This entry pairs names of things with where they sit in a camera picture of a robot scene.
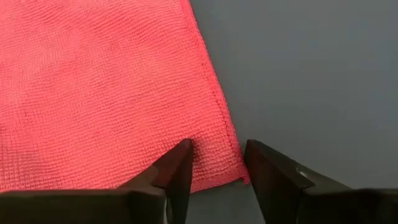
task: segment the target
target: black plastic part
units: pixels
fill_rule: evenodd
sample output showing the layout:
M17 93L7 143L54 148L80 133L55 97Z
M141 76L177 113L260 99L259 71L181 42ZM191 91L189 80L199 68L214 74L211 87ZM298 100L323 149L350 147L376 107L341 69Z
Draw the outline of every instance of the black plastic part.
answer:
M398 223L398 190L350 189L256 140L244 159L267 224Z
M27 190L0 194L0 223L183 224L193 146L184 139L113 190Z

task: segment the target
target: gray table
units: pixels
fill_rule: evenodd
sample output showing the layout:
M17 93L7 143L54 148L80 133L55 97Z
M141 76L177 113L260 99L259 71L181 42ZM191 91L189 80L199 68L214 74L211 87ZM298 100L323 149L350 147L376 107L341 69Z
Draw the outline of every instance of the gray table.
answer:
M191 0L239 140L354 188L398 187L398 1ZM187 223L264 223L250 187L193 194Z

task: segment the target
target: gray surface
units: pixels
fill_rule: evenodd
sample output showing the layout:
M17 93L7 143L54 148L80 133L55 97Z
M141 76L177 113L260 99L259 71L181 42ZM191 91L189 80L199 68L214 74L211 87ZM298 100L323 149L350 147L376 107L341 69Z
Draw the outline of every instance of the gray surface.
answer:
M398 187L398 1L191 4L241 142L354 188ZM234 184L192 195L188 223L261 216Z

